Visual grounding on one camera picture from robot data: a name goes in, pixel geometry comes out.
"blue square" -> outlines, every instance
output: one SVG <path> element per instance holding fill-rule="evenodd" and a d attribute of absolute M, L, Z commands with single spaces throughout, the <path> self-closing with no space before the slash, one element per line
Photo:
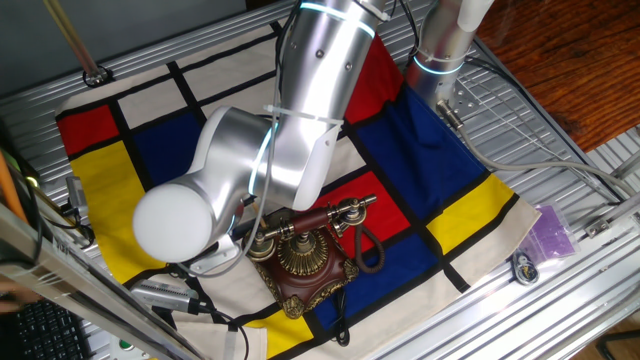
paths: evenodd
<path fill-rule="evenodd" d="M 133 135 L 154 186 L 189 170 L 200 131 L 195 116 L 186 113 Z"/>
<path fill-rule="evenodd" d="M 486 169 L 409 87 L 357 131 L 375 161 L 422 220 Z"/>
<path fill-rule="evenodd" d="M 374 257 L 366 263 L 368 266 L 374 266 L 377 262 L 378 257 Z M 375 274 L 360 271 L 358 277 L 344 287 L 347 294 L 345 310 L 347 319 L 408 281 L 424 274 L 437 262 L 436 256 L 429 251 L 417 234 L 386 249 L 382 270 Z M 336 310 L 329 299 L 318 304 L 314 311 L 320 324 L 327 330 L 337 319 Z"/>

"keyboard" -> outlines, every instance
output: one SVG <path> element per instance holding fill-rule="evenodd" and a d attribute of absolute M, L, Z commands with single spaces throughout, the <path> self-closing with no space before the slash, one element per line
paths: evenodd
<path fill-rule="evenodd" d="M 0 317 L 0 351 L 16 360 L 88 360 L 80 321 L 49 301 L 25 305 Z"/>

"gray wall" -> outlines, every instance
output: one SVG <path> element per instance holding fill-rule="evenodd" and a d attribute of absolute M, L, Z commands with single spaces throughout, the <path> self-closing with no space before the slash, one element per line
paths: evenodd
<path fill-rule="evenodd" d="M 60 0 L 95 60 L 245 10 L 245 0 Z M 81 72 L 41 0 L 0 0 L 0 97 Z"/>

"metal grid table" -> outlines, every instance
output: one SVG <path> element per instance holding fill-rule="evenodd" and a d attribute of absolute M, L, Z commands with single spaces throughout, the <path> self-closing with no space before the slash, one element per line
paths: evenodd
<path fill-rule="evenodd" d="M 430 3 L 411 2 L 418 23 Z M 392 5 L 392 1 L 387 3 L 387 12 Z M 104 65 L 114 71 L 116 78 L 138 74 L 281 19 L 290 8 L 290 1 L 280 2 Z M 413 44 L 406 17 L 396 12 L 396 17 L 382 24 L 378 33 L 402 66 Z M 479 42 L 474 44 L 471 55 L 500 65 Z M 454 106 L 474 143 L 490 158 L 525 163 L 561 157 L 594 165 L 537 103 L 524 101 L 504 80 L 469 65 L 465 65 L 459 80 Z M 64 177 L 71 174 L 71 168 L 55 125 L 54 110 L 68 97 L 86 90 L 81 76 L 75 75 L 0 100 L 0 116 L 21 153 L 42 174 L 43 189 L 56 201 L 66 198 Z M 615 147 L 611 153 L 620 161 L 626 156 Z M 585 181 L 582 175 L 567 169 L 496 174 L 531 204 L 557 202 L 581 239 L 581 251 L 541 268 L 540 281 L 532 287 L 514 282 L 510 266 L 504 263 L 446 309 L 380 349 L 376 357 L 562 358 L 640 307 L 636 298 L 627 296 L 640 284 L 636 224 L 619 221 L 593 239 L 584 230 L 614 210 L 606 205 L 615 201 L 613 195 L 598 194 L 593 189 L 602 187 L 596 185 L 597 181 L 590 177 Z M 630 182 L 638 189 L 640 184 L 633 179 Z M 600 191 L 608 192 L 603 187 Z M 97 246 L 90 248 L 88 255 L 106 267 Z M 94 358 L 108 357 L 109 335 L 88 322 L 85 332 Z"/>

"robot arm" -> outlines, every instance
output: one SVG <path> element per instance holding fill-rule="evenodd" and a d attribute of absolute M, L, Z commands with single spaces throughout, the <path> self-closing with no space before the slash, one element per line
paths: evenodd
<path fill-rule="evenodd" d="M 378 24 L 366 9 L 383 6 L 384 0 L 300 4 L 281 50 L 277 83 L 284 110 L 275 133 L 269 193 L 261 192 L 273 144 L 271 122 L 235 108 L 217 109 L 187 174 L 152 189 L 136 208 L 134 233 L 149 255 L 182 262 L 228 237 L 248 194 L 294 210 L 313 205 L 339 127 L 310 118 L 344 116 Z"/>
<path fill-rule="evenodd" d="M 448 101 L 473 38 L 493 0 L 440 0 L 425 16 L 407 83 L 434 111 Z"/>

